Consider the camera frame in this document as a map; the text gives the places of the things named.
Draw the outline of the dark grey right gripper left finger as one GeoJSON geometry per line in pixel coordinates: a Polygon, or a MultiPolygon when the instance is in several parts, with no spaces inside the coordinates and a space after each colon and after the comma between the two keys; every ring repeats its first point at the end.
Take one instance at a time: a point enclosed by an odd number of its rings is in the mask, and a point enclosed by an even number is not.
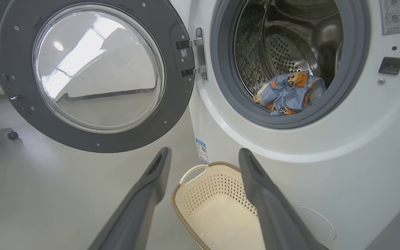
{"type": "Polygon", "coordinates": [[[129,190],[89,250],[145,250],[155,207],[165,196],[172,151],[163,147],[129,190]]]}

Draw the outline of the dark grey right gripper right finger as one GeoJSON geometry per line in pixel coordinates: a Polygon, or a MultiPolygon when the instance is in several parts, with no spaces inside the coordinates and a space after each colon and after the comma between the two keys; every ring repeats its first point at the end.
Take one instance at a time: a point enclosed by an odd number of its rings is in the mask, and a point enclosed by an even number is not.
{"type": "Polygon", "coordinates": [[[257,209],[267,250],[326,249],[249,149],[239,150],[239,166],[246,197],[257,209]]]}

